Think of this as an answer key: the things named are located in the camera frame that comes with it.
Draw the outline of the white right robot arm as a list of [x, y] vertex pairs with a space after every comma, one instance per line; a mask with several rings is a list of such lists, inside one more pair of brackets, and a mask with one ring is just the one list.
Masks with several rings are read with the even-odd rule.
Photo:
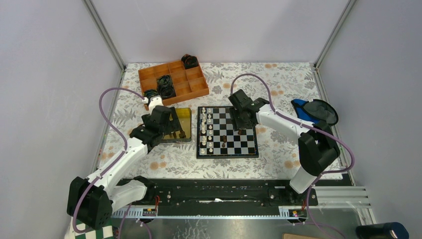
[[284, 116], [268, 100], [252, 100], [243, 90], [234, 92], [228, 99], [232, 104], [229, 112], [234, 130], [262, 124], [297, 142], [300, 167], [290, 180], [285, 197], [288, 203], [298, 205], [305, 199], [305, 190], [340, 155], [337, 142], [332, 139], [330, 126], [323, 121], [312, 123]]

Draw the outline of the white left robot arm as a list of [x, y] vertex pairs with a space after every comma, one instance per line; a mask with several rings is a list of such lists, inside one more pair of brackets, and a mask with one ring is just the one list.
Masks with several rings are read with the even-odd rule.
[[164, 136], [181, 130], [174, 107], [156, 106], [142, 116], [143, 124], [134, 128], [116, 154], [86, 178], [76, 177], [70, 184], [67, 214], [88, 228], [101, 229], [120, 208], [139, 201], [147, 205], [154, 200], [153, 189], [143, 177], [119, 186], [118, 182], [138, 160], [162, 143]]

